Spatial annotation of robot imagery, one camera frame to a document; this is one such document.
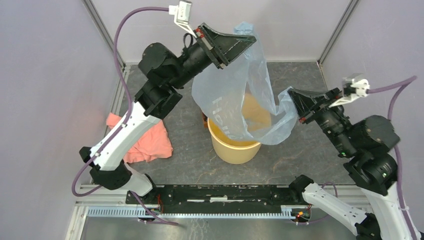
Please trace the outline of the translucent blue plastic trash bag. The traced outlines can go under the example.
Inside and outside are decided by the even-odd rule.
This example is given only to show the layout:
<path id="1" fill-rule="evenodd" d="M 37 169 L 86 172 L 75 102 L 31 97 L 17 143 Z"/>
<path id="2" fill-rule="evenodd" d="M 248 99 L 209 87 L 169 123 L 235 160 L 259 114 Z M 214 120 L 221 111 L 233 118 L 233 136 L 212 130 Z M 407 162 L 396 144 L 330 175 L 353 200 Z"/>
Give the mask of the translucent blue plastic trash bag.
<path id="1" fill-rule="evenodd" d="M 274 94 L 253 24 L 242 22 L 233 32 L 255 36 L 256 42 L 223 69 L 210 65 L 197 75 L 192 97 L 228 138 L 278 145 L 291 135 L 298 117 L 289 96 L 291 88 Z"/>

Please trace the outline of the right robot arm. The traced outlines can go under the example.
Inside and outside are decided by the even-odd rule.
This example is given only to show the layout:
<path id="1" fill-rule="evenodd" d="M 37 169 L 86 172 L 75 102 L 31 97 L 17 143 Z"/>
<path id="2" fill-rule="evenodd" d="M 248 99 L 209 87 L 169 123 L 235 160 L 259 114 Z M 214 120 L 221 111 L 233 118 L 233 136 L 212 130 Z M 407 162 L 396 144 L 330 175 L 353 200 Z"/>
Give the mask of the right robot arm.
<path id="1" fill-rule="evenodd" d="M 316 206 L 349 229 L 358 240 L 421 240 L 424 234 L 412 223 L 400 204 L 397 184 L 401 165 L 390 155 L 400 137 L 389 119 L 371 115 L 351 123 L 342 106 L 338 88 L 327 92 L 288 91 L 302 124 L 315 122 L 330 140 L 349 177 L 366 196 L 372 212 L 353 207 L 325 191 L 311 178 L 300 175 L 290 185 L 295 204 Z"/>

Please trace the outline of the orange wooden divided tray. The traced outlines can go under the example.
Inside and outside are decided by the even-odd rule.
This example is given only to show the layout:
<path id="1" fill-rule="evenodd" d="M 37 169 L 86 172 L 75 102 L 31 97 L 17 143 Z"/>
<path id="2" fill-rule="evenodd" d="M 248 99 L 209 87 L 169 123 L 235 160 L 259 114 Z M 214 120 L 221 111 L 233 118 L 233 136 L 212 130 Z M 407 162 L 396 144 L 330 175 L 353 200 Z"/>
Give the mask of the orange wooden divided tray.
<path id="1" fill-rule="evenodd" d="M 202 112 L 202 122 L 203 122 L 203 126 L 204 128 L 208 128 L 208 117 Z"/>

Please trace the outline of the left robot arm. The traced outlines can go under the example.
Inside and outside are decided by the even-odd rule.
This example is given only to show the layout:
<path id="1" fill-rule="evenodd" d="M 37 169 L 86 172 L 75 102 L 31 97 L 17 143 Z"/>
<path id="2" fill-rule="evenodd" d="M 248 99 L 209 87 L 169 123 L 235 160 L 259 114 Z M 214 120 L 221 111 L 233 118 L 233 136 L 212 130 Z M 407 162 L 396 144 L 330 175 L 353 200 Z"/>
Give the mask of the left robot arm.
<path id="1" fill-rule="evenodd" d="M 97 145 L 80 149 L 99 187 L 131 191 L 145 204 L 153 203 L 157 198 L 153 181 L 125 163 L 125 154 L 174 109 L 182 99 L 179 90 L 186 83 L 211 65 L 225 68 L 257 40 L 253 35 L 221 33 L 205 23 L 190 38 L 180 56 L 160 42 L 146 47 L 138 68 L 147 80 L 126 114 Z"/>

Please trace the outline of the yellow plastic trash bin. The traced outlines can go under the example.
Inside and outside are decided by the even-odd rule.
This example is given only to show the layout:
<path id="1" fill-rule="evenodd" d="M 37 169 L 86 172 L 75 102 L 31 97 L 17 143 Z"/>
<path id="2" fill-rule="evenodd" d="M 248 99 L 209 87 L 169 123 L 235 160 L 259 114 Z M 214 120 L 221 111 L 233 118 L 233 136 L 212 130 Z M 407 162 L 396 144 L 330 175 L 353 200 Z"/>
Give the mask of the yellow plastic trash bin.
<path id="1" fill-rule="evenodd" d="M 270 113 L 249 93 L 244 95 L 241 114 L 249 132 L 265 130 L 271 126 Z M 208 119 L 206 124 L 217 156 L 229 164 L 239 165 L 250 161 L 261 147 L 261 143 L 257 141 L 230 139 L 215 120 Z"/>

